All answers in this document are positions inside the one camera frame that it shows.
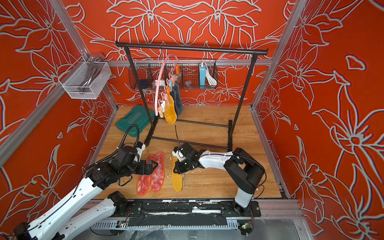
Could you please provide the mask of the red patterned insole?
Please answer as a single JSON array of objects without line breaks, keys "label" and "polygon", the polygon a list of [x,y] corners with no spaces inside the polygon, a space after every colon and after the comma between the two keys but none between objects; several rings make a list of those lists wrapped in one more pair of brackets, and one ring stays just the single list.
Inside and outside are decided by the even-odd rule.
[{"label": "red patterned insole", "polygon": [[142,175],[138,177],[137,180],[137,194],[139,196],[144,196],[151,185],[152,176],[151,175]]}]

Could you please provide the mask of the yellow insole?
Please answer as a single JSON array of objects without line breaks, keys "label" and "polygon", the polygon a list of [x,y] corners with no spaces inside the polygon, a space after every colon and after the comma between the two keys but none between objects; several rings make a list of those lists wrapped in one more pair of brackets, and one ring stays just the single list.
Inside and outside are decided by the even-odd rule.
[{"label": "yellow insole", "polygon": [[182,175],[174,173],[174,168],[178,159],[175,156],[172,156],[172,169],[171,169],[171,181],[173,188],[176,192],[183,190],[183,177]]},{"label": "yellow insole", "polygon": [[175,110],[175,102],[172,96],[168,95],[168,102],[165,105],[165,119],[167,123],[174,124],[177,120],[177,114]]}]

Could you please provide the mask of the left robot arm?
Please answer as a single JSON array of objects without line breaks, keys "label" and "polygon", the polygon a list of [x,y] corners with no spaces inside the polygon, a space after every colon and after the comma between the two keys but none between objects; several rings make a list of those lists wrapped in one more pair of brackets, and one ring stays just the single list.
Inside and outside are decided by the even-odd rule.
[{"label": "left robot arm", "polygon": [[122,139],[117,149],[107,157],[90,165],[77,186],[63,199],[30,223],[22,222],[14,228],[18,240],[70,240],[104,218],[126,214],[127,199],[118,191],[98,206],[76,215],[89,200],[123,177],[150,176],[158,167],[154,160],[142,160],[145,145],[136,140],[133,146]]}]

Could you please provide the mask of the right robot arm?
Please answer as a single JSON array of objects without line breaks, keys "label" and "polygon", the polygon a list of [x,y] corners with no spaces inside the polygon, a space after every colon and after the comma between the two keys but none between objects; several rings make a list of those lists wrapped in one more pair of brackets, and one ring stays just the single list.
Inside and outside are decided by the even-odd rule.
[{"label": "right robot arm", "polygon": [[197,151],[189,143],[184,143],[175,147],[172,154],[177,158],[173,169],[175,174],[181,175],[196,168],[226,171],[238,186],[234,207],[240,210],[249,206],[266,174],[265,168],[242,148],[216,153],[209,150]]}]

